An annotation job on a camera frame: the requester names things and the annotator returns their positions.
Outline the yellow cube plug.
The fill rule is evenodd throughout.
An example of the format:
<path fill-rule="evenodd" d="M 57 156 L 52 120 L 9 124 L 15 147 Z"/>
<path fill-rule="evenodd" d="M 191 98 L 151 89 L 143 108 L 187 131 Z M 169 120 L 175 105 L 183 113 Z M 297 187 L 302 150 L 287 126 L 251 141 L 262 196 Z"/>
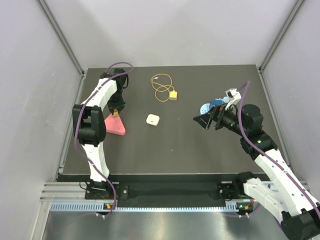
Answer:
<path fill-rule="evenodd" d="M 112 116 L 113 116 L 113 117 L 118 117 L 118 116 L 119 116 L 119 112 L 118 112 L 117 109 L 114 109 L 114 110 L 113 110 Z"/>

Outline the dark blue cube socket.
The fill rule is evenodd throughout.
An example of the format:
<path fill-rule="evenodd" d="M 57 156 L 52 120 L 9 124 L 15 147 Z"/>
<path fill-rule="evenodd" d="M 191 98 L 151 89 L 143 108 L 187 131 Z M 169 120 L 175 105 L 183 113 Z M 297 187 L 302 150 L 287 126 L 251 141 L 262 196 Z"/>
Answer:
<path fill-rule="evenodd" d="M 214 99 L 210 102 L 209 107 L 212 108 L 214 106 L 221 106 L 224 104 L 224 101 L 221 99 Z"/>

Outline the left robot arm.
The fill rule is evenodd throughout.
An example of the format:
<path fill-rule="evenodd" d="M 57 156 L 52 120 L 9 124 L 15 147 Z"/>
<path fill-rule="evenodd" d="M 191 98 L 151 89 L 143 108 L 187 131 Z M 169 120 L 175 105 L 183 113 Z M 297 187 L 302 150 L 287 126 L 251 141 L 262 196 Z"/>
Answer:
<path fill-rule="evenodd" d="M 81 104 L 72 107 L 74 146 L 81 145 L 90 169 L 90 180 L 86 182 L 85 199 L 105 200 L 114 197 L 104 153 L 107 126 L 103 110 L 115 119 L 125 107 L 122 93 L 129 85 L 129 76 L 122 68 L 104 72 L 97 86 Z"/>

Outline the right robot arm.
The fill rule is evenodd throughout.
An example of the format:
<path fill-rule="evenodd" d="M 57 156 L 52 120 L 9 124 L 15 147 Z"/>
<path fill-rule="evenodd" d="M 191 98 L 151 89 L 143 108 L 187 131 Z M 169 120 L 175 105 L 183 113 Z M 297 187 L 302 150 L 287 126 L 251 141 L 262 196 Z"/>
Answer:
<path fill-rule="evenodd" d="M 193 120 L 205 130 L 215 123 L 215 130 L 226 128 L 239 135 L 244 152 L 277 190 L 272 191 L 252 172 L 241 172 L 232 182 L 237 197 L 256 200 L 273 215 L 289 240 L 319 236 L 320 202 L 299 182 L 278 146 L 263 130 L 264 117 L 259 107 L 246 104 L 240 111 L 233 112 L 226 105 L 218 105 Z"/>

